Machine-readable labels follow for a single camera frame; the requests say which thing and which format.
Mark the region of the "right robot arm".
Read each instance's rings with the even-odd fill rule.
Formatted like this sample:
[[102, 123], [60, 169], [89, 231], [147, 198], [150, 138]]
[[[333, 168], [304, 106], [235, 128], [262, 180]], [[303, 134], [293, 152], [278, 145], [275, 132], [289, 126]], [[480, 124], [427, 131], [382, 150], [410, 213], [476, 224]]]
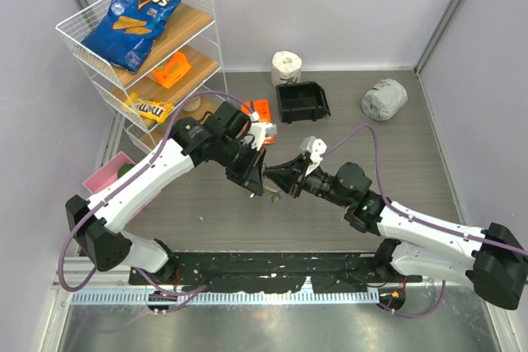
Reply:
[[379, 279], [402, 275], [445, 280], [471, 288], [497, 307], [518, 308], [527, 257], [507, 227], [468, 227], [406, 208], [375, 193], [371, 179], [353, 162], [331, 175], [300, 154], [263, 174], [294, 198], [307, 192], [343, 207], [344, 220], [355, 230], [382, 237], [373, 261]]

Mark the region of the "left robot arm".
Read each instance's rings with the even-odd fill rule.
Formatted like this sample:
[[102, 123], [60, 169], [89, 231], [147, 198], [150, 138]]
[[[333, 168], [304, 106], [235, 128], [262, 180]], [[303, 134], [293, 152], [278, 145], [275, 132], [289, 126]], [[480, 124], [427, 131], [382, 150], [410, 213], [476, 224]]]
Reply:
[[203, 162], [218, 163], [229, 181], [262, 195], [263, 144], [271, 127], [227, 101], [204, 121], [177, 120], [167, 140], [124, 176], [88, 199], [75, 195], [66, 202], [73, 238], [99, 271], [123, 264], [147, 271], [158, 284], [171, 282], [177, 266], [168, 249], [126, 232], [126, 224], [165, 186]]

